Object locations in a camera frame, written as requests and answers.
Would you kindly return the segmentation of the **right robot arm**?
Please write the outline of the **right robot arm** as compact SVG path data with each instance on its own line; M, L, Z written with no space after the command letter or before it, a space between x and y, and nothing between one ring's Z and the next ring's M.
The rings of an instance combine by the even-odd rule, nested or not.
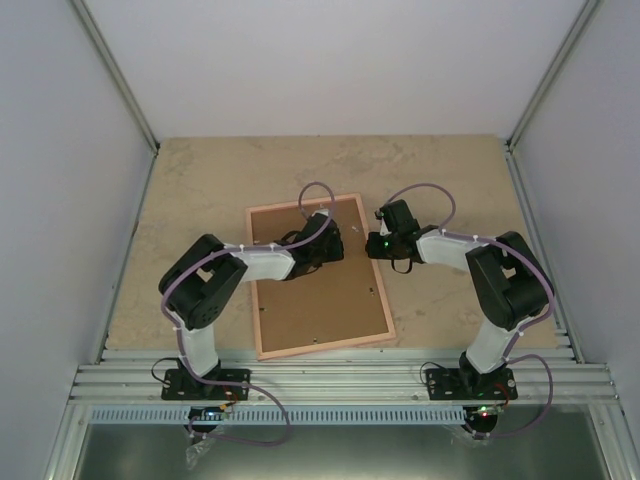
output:
M554 289L524 238L515 231L491 238L422 228L403 200L376 213L380 230L368 235L369 258L396 263L444 265L471 276L484 315L475 339L461 354L459 387L481 399L495 387L517 340L555 306Z

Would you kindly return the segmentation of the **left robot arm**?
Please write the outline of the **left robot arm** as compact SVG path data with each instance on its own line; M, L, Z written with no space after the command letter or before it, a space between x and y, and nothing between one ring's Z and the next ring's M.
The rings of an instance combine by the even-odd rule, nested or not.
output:
M267 245L231 245L212 234L199 238L159 283L161 311L176 331L185 388L197 399L218 390L220 359L214 322L238 286L254 281L291 281L326 263L344 259L331 211L320 209L299 231Z

